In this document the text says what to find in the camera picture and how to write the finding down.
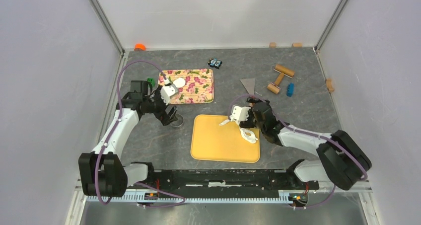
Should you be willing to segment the white dough ball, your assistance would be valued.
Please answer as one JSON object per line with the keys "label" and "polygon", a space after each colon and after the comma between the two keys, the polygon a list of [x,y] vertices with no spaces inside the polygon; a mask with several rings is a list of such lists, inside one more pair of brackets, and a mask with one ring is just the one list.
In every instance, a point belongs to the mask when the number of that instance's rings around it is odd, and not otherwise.
{"label": "white dough ball", "polygon": [[[227,124],[229,122],[235,122],[237,125],[240,124],[237,120],[228,118],[228,119],[222,121],[221,123],[219,123],[219,125],[224,126],[225,124]],[[241,137],[251,144],[255,144],[259,140],[256,137],[256,134],[249,129],[239,127],[239,131],[240,131]]]}

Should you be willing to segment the round white dough wrapper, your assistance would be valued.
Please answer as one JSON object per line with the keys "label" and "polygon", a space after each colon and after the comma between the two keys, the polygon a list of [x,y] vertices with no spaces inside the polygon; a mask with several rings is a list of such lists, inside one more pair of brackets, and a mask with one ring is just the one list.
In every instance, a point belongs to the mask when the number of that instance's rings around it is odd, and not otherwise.
{"label": "round white dough wrapper", "polygon": [[186,84],[186,81],[185,81],[185,79],[184,79],[184,78],[182,78],[182,77],[179,77],[179,78],[177,78],[177,79],[175,79],[175,80],[173,81],[173,85],[174,85],[176,88],[182,88],[182,87],[184,87],[184,86],[185,86],[185,84]]}

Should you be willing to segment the metal scraper with wooden handle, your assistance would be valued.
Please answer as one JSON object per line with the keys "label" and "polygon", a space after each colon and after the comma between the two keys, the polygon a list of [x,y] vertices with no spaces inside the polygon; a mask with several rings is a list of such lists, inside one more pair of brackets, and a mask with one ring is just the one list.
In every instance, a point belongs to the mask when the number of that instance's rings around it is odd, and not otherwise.
{"label": "metal scraper with wooden handle", "polygon": [[245,87],[250,97],[255,97],[255,79],[245,78],[245,79],[241,79],[240,82]]}

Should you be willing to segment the yellow cutting mat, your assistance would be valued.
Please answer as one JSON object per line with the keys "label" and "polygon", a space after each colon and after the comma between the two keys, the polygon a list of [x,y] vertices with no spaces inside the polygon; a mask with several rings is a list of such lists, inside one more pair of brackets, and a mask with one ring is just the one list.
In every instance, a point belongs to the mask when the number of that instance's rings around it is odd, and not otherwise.
{"label": "yellow cutting mat", "polygon": [[194,119],[191,156],[197,160],[256,163],[260,159],[260,131],[250,129],[257,141],[245,140],[235,122],[220,125],[225,115],[198,115]]}

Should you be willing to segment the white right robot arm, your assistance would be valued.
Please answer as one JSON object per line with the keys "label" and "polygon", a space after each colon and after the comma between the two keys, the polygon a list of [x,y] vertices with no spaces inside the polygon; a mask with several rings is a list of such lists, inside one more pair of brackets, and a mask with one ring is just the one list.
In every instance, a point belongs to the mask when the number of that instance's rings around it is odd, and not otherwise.
{"label": "white right robot arm", "polygon": [[230,118],[240,128],[257,128],[272,144],[295,148],[318,157],[300,160],[289,169],[287,184],[300,189],[309,181],[329,180],[342,190],[368,178],[372,163],[354,139],[345,131],[317,133],[298,128],[279,119],[269,101],[248,98],[250,106],[234,106]]}

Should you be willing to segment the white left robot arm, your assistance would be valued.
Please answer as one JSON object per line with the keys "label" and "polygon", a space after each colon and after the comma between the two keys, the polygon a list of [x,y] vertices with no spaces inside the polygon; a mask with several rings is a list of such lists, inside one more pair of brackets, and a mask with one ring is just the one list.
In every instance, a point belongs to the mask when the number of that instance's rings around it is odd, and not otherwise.
{"label": "white left robot arm", "polygon": [[120,157],[143,115],[154,115],[163,126],[177,121],[177,108],[169,104],[185,84],[183,78],[166,79],[164,85],[153,89],[146,80],[131,81],[130,91],[117,103],[113,121],[103,138],[91,152],[82,153],[78,159],[81,187],[86,196],[122,197],[136,183],[144,189],[155,185],[151,163],[133,162],[124,166]]}

